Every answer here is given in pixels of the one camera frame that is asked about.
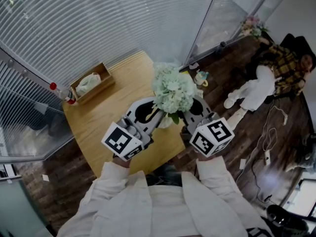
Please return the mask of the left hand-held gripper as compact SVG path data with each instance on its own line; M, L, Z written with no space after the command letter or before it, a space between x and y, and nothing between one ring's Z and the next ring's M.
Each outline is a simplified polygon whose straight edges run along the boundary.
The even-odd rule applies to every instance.
M118 122L112 122L102 138L101 143L123 161L131 160L153 142L152 132L159 126L164 111L155 110L146 123L137 119L146 119L152 113L154 99L146 97L132 103L126 115Z

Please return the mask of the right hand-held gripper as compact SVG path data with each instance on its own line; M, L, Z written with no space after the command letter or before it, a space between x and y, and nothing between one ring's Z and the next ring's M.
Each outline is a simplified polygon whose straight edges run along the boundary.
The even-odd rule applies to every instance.
M180 133L183 143L205 157L223 150L235 136L226 119L212 112L200 97L194 97L194 114L183 112L183 122L185 126Z

